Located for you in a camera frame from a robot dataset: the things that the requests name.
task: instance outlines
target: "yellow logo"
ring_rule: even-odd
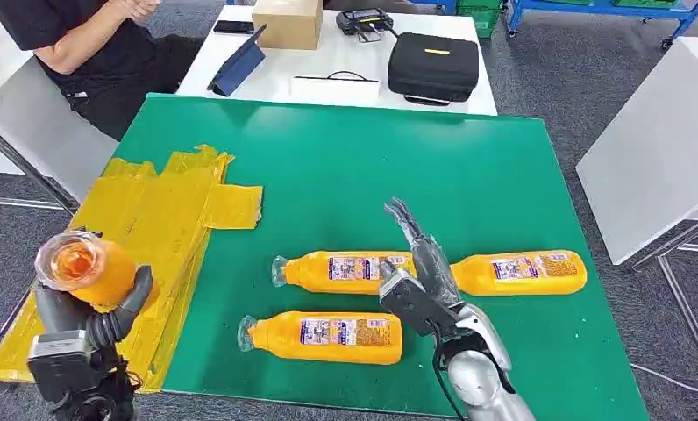
[[[428,54],[442,54],[442,55],[450,55],[449,51],[446,50],[432,50],[431,48],[425,48],[424,49],[425,53]]]

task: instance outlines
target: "green table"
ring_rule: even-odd
[[[432,343],[404,330],[392,366],[281,360],[236,344],[239,320],[285,310],[379,310],[373,296],[275,288],[277,254],[407,248],[382,205],[400,197],[451,262],[565,248],[587,264],[570,296],[464,296],[490,316],[511,380],[539,420],[646,419],[543,122],[435,112],[152,96],[116,156],[159,170],[206,143],[236,155],[227,181],[264,186],[253,231],[213,232],[163,389],[452,415]]]

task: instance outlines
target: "yellow tape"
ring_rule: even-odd
[[[233,156],[210,146],[197,149],[172,153],[160,176],[149,162],[111,160],[69,226],[103,232],[153,270],[154,301],[117,346],[144,392],[160,390],[166,378],[210,228],[253,229],[260,219],[262,188],[220,184]],[[29,296],[0,345],[1,381],[32,381],[26,356],[40,333]]]

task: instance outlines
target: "robotic hand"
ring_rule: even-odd
[[[460,420],[440,371],[447,371],[470,421],[534,421],[507,379],[511,361],[502,340],[481,309],[460,299],[442,249],[424,235],[403,202],[393,198],[385,210],[403,229],[418,277],[383,261],[380,304],[419,335],[434,333],[432,366]]]
[[[40,282],[33,287],[45,333],[34,337],[27,365],[39,393],[54,403],[50,411],[56,419],[134,419],[132,396],[140,381],[127,373],[115,344],[130,332],[152,287],[150,267],[140,267],[133,288],[108,313]]]

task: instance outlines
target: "orange bottle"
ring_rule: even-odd
[[[277,287],[299,285],[310,292],[376,296],[383,260],[416,274],[410,252],[313,252],[292,260],[277,256],[272,282]]]
[[[584,262],[568,250],[474,254],[450,269],[471,296],[572,294],[587,283]]]
[[[267,320],[245,316],[241,351],[254,348],[296,360],[395,364],[401,359],[401,320],[386,313],[288,311]]]
[[[45,285],[67,291],[99,311],[117,307],[132,288],[137,269],[117,243],[82,231],[49,239],[39,249],[34,267]]]

